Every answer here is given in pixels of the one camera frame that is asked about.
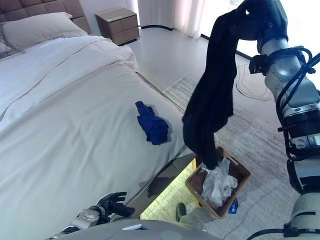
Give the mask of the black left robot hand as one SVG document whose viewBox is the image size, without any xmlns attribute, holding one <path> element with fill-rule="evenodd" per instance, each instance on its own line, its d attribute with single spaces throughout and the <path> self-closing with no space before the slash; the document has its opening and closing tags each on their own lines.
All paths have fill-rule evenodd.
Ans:
<svg viewBox="0 0 320 240">
<path fill-rule="evenodd" d="M 122 217 L 130 217 L 135 212 L 135 208 L 123 204 L 127 192 L 115 192 L 102 197 L 97 206 L 103 209 L 104 216 L 116 214 Z"/>
</svg>

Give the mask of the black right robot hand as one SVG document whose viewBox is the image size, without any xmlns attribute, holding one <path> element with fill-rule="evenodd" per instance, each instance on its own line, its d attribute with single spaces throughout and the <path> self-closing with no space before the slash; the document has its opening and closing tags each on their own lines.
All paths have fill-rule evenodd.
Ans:
<svg viewBox="0 0 320 240">
<path fill-rule="evenodd" d="M 288 40 L 288 18 L 279 0 L 244 0 L 235 10 L 236 34 L 241 40 Z"/>
</svg>

